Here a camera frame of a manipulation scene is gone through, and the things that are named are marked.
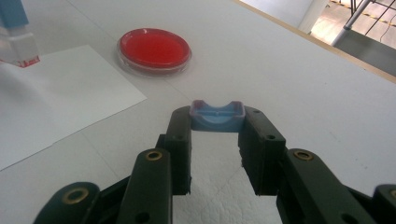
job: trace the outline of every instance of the petri dish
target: petri dish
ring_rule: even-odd
[[[171,32],[141,28],[122,36],[118,54],[121,64],[132,73],[166,77],[186,68],[191,49],[183,38]]]

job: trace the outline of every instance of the floor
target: floor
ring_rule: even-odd
[[[392,4],[391,7],[396,8],[396,1],[394,0],[377,0],[376,2],[386,6]],[[396,49],[396,10],[390,8],[382,16],[381,20],[375,23],[377,18],[380,18],[387,9],[377,3],[369,4],[353,24],[352,29]],[[315,23],[311,35],[327,44],[331,44],[351,16],[349,7],[350,0],[329,1],[329,5],[323,10]]]

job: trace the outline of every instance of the white paper sheet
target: white paper sheet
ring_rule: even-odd
[[[146,97],[91,47],[0,65],[0,170]]]

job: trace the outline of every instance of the white tabletop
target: white tabletop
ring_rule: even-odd
[[[155,146],[173,110],[204,99],[263,111],[287,147],[318,154],[346,185],[372,194],[395,183],[396,86],[233,1],[25,0],[41,54],[90,45],[148,99],[0,172],[1,223],[31,223],[58,189],[104,189]],[[189,68],[165,79],[127,74],[118,39],[142,27],[191,46]],[[191,195],[174,197],[174,223],[279,223],[274,197],[256,197],[235,133],[193,133]]]

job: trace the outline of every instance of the blue object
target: blue object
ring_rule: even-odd
[[[238,133],[245,120],[245,107],[241,102],[214,107],[202,100],[190,107],[191,129],[195,131]]]
[[[0,0],[0,26],[6,29],[29,23],[21,0]]]

